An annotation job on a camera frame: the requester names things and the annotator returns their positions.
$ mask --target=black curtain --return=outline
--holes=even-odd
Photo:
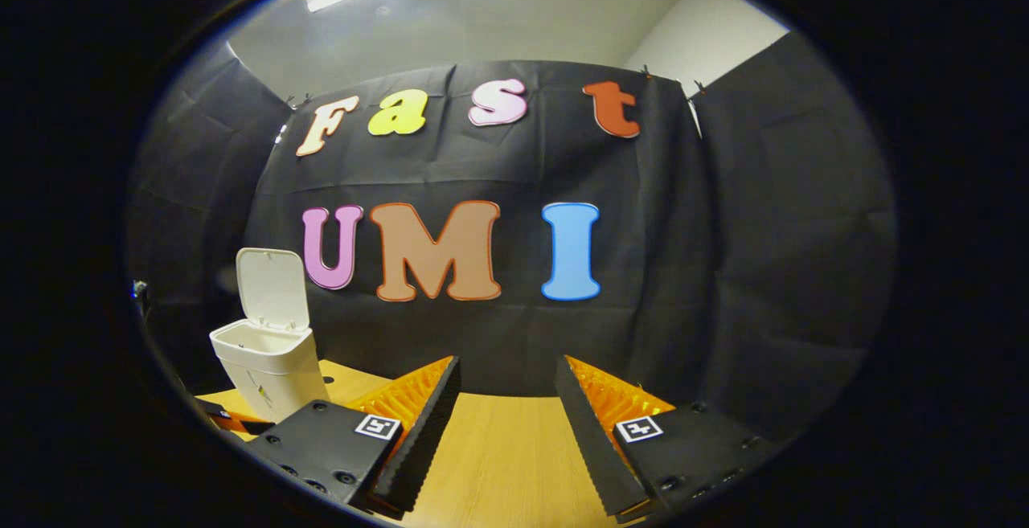
[[[490,80],[526,85],[525,116],[478,128],[471,93]],[[636,97],[626,117],[639,136],[620,138],[595,121],[584,85],[617,82]],[[422,130],[372,136],[368,120],[383,97],[407,89],[429,95]],[[296,156],[315,108],[358,96],[316,154]],[[463,389],[553,395],[556,360],[570,354],[668,397],[695,396],[707,355],[705,314],[712,278],[709,182],[697,130],[677,82],[592,64],[497,62],[405,71],[319,97],[299,108],[272,152],[254,199],[246,245],[303,252],[301,214],[358,205],[356,270],[342,290],[308,281],[318,348],[336,362],[396,377],[441,356],[461,356]],[[493,226],[493,301],[387,303],[382,243],[369,211],[415,206],[435,238],[461,201],[500,207]],[[549,203],[595,205],[593,277],[600,294],[546,298]],[[323,260],[335,266],[339,224],[325,224]]]
[[[290,113],[218,42],[168,90],[140,144],[126,266],[148,283],[147,328],[192,393],[232,387],[208,335],[243,316],[236,252],[257,179]]]
[[[782,439],[836,399],[885,313],[887,165],[853,97],[795,33],[694,100],[719,251],[700,393]]]

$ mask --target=white wall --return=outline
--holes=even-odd
[[[745,0],[679,0],[647,34],[625,68],[707,85],[783,37],[788,29]]]

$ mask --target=trash can lid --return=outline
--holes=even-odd
[[[255,323],[280,329],[308,328],[304,261],[292,251],[240,249],[236,275],[243,313]]]

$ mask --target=blue letter i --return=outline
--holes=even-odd
[[[600,284],[590,274],[593,221],[600,209],[588,203],[552,203],[543,207],[543,220],[554,231],[554,267],[543,294],[555,301],[580,301],[597,296]]]

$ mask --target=table surface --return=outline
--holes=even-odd
[[[333,403],[390,382],[328,360],[319,365],[333,380],[325,384]],[[235,389],[199,397],[253,415]],[[458,395],[415,511],[383,520],[411,528],[618,526],[604,514],[560,398],[474,393]]]

